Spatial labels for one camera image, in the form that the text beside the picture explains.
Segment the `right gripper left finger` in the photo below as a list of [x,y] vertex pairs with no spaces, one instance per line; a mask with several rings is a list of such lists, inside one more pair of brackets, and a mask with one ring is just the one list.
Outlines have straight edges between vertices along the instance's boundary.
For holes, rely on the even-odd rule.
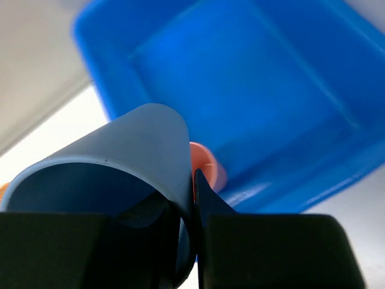
[[170,288],[180,218],[158,193],[118,217],[1,214],[2,288]]

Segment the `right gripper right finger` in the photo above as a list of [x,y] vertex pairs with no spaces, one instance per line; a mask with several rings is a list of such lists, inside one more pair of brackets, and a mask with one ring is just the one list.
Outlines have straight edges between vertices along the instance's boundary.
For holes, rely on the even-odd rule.
[[364,288],[343,227],[325,214],[237,213],[194,174],[200,288]]

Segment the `orange plastic plate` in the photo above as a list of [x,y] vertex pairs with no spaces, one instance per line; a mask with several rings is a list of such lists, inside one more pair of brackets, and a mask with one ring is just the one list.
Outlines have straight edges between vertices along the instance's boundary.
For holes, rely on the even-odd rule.
[[7,183],[0,186],[0,202],[2,202],[2,200],[4,198],[4,194],[6,192],[6,189],[8,188],[9,185],[10,185],[10,183],[7,182]]

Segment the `blue plastic cup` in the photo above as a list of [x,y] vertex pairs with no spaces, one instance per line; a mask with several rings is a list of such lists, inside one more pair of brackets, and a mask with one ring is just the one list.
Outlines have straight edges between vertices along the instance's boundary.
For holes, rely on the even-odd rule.
[[176,209],[173,285],[193,267],[193,190],[188,129],[161,104],[142,105],[29,166],[10,183],[1,214],[95,213],[118,217],[153,193]]

